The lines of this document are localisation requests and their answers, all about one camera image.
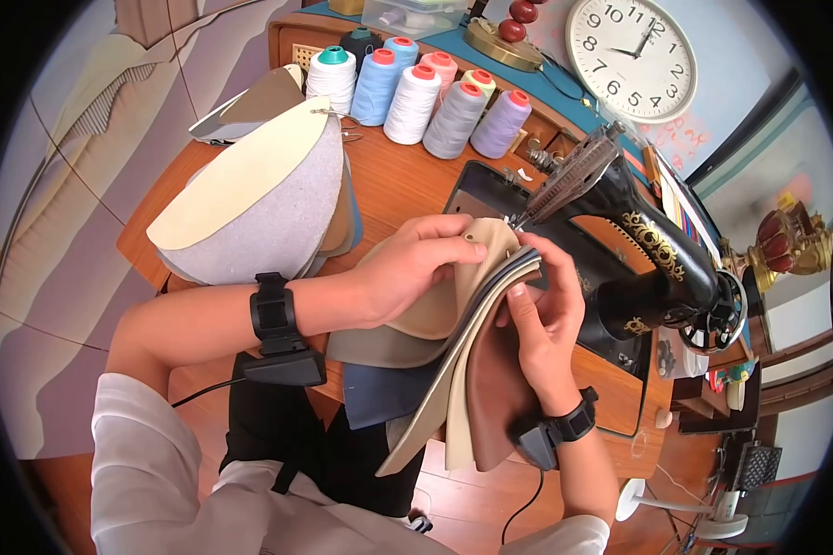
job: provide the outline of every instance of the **sewing machine handwheel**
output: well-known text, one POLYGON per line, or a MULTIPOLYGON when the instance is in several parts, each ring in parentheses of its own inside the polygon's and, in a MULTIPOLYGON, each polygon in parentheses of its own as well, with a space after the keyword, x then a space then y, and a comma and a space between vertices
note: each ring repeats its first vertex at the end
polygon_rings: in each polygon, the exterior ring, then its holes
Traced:
POLYGON ((744 285, 727 270, 716 270, 716 277, 719 280, 716 304, 706 314, 696 317, 694 324, 678 330, 685 346, 706 356, 731 347, 740 338, 747 319, 744 285), (695 339, 697 332, 703 334, 699 342, 695 339))

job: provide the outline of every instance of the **gold floral decal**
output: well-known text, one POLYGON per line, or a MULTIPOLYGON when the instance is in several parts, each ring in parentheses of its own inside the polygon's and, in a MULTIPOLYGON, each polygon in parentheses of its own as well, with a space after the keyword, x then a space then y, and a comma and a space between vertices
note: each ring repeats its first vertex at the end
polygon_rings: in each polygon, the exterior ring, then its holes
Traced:
POLYGON ((578 268, 578 282, 580 282, 580 289, 582 289, 583 291, 585 291, 587 293, 592 291, 592 284, 589 283, 589 280, 587 280, 586 278, 583 277, 583 275, 580 273, 579 268, 578 268))
POLYGON ((651 328, 645 326, 645 323, 638 316, 623 324, 623 329, 625 329, 626 331, 632 331, 637 336, 651 331, 651 328))
POLYGON ((682 265, 676 265, 676 255, 678 253, 666 239, 660 236, 660 232, 657 231, 654 224, 651 222, 643 223, 638 212, 624 212, 623 224, 630 228, 637 242, 651 250, 651 255, 658 266, 663 268, 672 279, 682 281, 685 268, 682 265))

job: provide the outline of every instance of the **clock hand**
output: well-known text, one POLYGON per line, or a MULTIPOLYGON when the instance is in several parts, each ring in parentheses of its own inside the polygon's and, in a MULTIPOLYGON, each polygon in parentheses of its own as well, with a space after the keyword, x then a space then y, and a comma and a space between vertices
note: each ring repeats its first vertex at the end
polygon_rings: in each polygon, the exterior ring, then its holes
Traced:
POLYGON ((628 54, 628 55, 630 55, 630 56, 633 56, 633 59, 635 59, 635 58, 636 58, 636 53, 635 53, 635 52, 631 52, 631 51, 629 51, 629 50, 622 50, 621 48, 611 48, 610 50, 613 50, 613 51, 615 51, 615 52, 620 52, 621 54, 628 54))
POLYGON ((656 21, 656 18, 651 18, 651 25, 648 26, 647 32, 645 33, 645 36, 641 39, 641 44, 639 44, 639 49, 636 50, 635 53, 633 54, 633 56, 635 58, 638 59, 639 56, 641 56, 641 51, 645 50, 645 44, 647 44, 647 40, 651 38, 651 33, 654 32, 654 23, 655 23, 655 21, 656 21))

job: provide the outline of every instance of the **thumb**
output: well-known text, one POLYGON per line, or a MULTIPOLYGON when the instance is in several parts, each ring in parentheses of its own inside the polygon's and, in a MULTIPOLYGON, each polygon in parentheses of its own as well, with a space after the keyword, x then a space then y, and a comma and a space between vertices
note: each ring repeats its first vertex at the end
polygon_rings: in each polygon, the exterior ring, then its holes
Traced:
POLYGON ((524 283, 516 283, 506 292, 506 302, 510 317, 519 330, 519 343, 523 348, 531 349, 547 340, 540 314, 524 283))
POLYGON ((442 237, 418 240, 414 246, 416 259, 433 267, 442 264, 477 264, 488 256, 488 248, 479 242, 468 242, 463 237, 442 237))

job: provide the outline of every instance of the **black pants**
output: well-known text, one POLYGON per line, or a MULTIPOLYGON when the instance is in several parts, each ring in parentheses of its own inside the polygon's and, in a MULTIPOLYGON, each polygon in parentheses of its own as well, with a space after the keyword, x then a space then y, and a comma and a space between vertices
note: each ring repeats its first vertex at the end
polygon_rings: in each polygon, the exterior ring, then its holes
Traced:
MULTIPOLYGON (((243 372, 235 364, 233 377, 239 376, 243 372)), ((350 430, 342 406, 324 432, 305 388, 250 381, 231 386, 225 443, 228 452, 220 472, 231 461, 281 461, 288 472, 303 472, 337 503, 389 517, 410 511, 425 451, 401 472, 377 478, 374 472, 389 455, 385 425, 350 430)))

